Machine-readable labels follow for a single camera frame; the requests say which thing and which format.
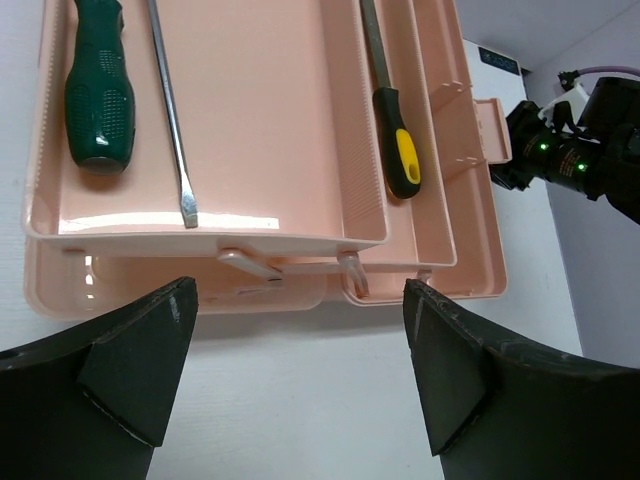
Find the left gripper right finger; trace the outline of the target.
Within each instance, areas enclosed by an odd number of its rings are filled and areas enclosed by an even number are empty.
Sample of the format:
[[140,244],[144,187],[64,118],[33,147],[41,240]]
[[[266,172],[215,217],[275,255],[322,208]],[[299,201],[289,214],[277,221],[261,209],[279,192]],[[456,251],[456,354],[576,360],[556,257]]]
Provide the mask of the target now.
[[431,453],[448,479],[635,479],[639,372],[494,323],[427,284],[403,317]]

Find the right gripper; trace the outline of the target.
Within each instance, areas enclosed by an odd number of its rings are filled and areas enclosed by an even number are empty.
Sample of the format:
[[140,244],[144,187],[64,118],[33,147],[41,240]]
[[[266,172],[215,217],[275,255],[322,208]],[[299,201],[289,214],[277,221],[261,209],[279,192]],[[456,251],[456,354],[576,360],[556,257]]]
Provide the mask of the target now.
[[604,148],[574,134],[556,132],[540,117],[540,108],[522,101],[507,116],[512,159],[490,166],[491,180],[507,190],[526,190],[538,178],[596,200],[604,194]]

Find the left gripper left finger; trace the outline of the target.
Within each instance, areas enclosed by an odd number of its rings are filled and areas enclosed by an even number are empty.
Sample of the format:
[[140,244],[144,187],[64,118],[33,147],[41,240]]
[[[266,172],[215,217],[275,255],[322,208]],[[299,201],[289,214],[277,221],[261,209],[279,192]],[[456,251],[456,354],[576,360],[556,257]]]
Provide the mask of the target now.
[[162,446],[198,313],[182,277],[1,353],[4,479],[144,479]]

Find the yellow black handled file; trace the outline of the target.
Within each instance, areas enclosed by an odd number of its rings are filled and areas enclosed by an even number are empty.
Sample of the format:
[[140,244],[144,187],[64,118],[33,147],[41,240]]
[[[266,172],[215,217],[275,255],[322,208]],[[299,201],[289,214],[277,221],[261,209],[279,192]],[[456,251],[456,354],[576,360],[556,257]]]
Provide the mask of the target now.
[[399,91],[391,83],[375,2],[360,1],[359,4],[375,79],[372,100],[383,173],[396,198],[410,199],[421,189],[417,150],[402,117]]

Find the long green screwdriver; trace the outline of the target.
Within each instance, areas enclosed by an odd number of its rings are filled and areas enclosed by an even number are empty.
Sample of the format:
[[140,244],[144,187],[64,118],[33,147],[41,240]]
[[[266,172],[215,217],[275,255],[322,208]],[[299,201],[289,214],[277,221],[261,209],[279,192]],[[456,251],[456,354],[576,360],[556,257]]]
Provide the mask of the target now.
[[189,178],[187,163],[185,160],[182,135],[176,108],[174,92],[171,83],[169,64],[162,35],[159,11],[155,0],[148,0],[147,7],[154,43],[156,61],[163,91],[166,116],[169,132],[173,145],[173,153],[176,164],[178,187],[180,195],[180,211],[183,224],[186,229],[198,227],[198,208],[196,197]]

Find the pink plastic toolbox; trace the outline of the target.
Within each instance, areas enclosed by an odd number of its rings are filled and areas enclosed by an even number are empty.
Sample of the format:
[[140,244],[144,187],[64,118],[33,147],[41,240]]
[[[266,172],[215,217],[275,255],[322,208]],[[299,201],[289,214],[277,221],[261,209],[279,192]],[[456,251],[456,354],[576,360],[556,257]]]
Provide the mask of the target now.
[[356,1],[161,1],[198,225],[185,227],[147,5],[122,1],[135,91],[129,167],[81,171],[64,86],[79,19],[43,5],[25,182],[24,293],[64,320],[193,277],[204,314],[300,311],[331,298],[397,305],[409,278],[496,297],[507,273],[489,167],[511,156],[501,104],[471,91],[452,1],[376,5],[422,177],[384,179]]

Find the short green screwdriver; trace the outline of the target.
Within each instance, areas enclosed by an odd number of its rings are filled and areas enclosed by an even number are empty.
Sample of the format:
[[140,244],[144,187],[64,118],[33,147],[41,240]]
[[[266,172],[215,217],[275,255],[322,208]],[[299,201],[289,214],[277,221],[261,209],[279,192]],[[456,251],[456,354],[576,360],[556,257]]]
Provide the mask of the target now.
[[135,97],[122,42],[117,1],[77,1],[74,56],[64,89],[65,126],[74,163],[96,175],[119,175],[130,164]]

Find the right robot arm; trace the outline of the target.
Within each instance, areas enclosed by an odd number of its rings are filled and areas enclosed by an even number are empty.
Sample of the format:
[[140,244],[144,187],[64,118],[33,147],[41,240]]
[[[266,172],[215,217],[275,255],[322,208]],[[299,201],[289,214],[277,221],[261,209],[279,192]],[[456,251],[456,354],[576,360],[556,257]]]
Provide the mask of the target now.
[[522,101],[507,116],[512,159],[490,166],[492,181],[526,190],[541,179],[605,197],[628,219],[639,221],[639,82],[598,79],[588,93],[579,73],[563,72],[563,93],[545,107]]

